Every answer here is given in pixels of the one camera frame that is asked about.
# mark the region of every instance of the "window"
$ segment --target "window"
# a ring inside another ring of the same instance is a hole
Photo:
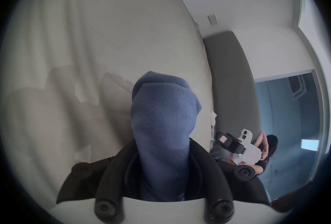
[[[310,151],[317,151],[319,140],[313,139],[302,139],[301,148]]]

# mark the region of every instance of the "blue sock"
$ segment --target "blue sock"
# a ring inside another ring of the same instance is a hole
[[[181,78],[148,72],[136,82],[131,125],[144,174],[142,200],[184,199],[189,135],[200,110],[199,100]]]

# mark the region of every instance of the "person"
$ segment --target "person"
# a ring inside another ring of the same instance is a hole
[[[252,167],[255,170],[256,174],[263,173],[270,157],[276,151],[277,145],[278,145],[278,139],[275,135],[267,136],[264,133],[264,131],[261,131],[258,139],[254,143],[254,146],[258,147],[262,152],[261,159],[254,165],[247,164],[245,162],[240,162],[238,165],[245,164],[245,165]],[[232,155],[231,155],[228,163],[234,164],[234,162],[232,161]]]

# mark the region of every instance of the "black knob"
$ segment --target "black knob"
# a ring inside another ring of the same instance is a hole
[[[233,174],[238,180],[247,182],[254,178],[255,170],[248,165],[238,165],[234,169]]]
[[[117,214],[117,206],[111,201],[101,200],[95,203],[94,212],[102,219],[113,218]]]
[[[93,169],[92,166],[87,162],[80,162],[72,167],[71,173],[74,177],[85,180],[92,176]]]
[[[234,213],[233,203],[228,201],[220,201],[214,205],[213,217],[221,220],[223,223],[232,218]]]

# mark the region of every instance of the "white wall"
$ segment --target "white wall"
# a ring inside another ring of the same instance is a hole
[[[202,37],[233,31],[256,80],[314,69],[291,28],[293,0],[183,0]],[[215,14],[212,27],[208,15]]]
[[[255,81],[314,69],[302,41],[291,27],[235,29]]]
[[[325,93],[325,96],[329,99],[328,101],[331,102],[331,43],[328,32],[314,0],[300,0],[300,2],[298,27],[309,41],[321,65],[327,89],[321,92]],[[331,112],[329,102],[325,102],[324,100],[322,105],[324,122],[327,122],[328,126]],[[328,137],[322,140],[326,141],[325,152],[329,151],[331,144],[331,128],[328,127],[327,129],[326,135],[328,135]]]

